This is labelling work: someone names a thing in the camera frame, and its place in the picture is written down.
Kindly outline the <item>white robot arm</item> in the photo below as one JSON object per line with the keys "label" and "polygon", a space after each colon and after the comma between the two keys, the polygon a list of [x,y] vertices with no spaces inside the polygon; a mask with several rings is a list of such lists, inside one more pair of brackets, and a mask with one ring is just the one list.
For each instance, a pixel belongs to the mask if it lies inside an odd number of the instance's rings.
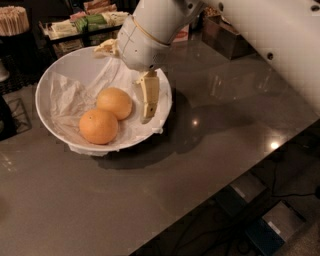
{"label": "white robot arm", "polygon": [[115,39],[94,51],[120,58],[141,74],[142,121],[155,115],[159,78],[171,43],[205,6],[220,11],[240,35],[320,112],[320,17],[316,0],[140,0]]}

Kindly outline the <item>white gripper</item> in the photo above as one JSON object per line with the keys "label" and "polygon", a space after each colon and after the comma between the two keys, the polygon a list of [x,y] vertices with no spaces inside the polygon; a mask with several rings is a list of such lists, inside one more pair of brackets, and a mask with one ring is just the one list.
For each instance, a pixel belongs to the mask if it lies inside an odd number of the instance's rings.
{"label": "white gripper", "polygon": [[118,57],[129,69],[144,72],[136,81],[141,90],[141,123],[148,123],[157,110],[160,80],[157,72],[167,62],[169,47],[152,39],[129,16],[122,25],[117,40],[108,39],[94,48],[94,53]]}

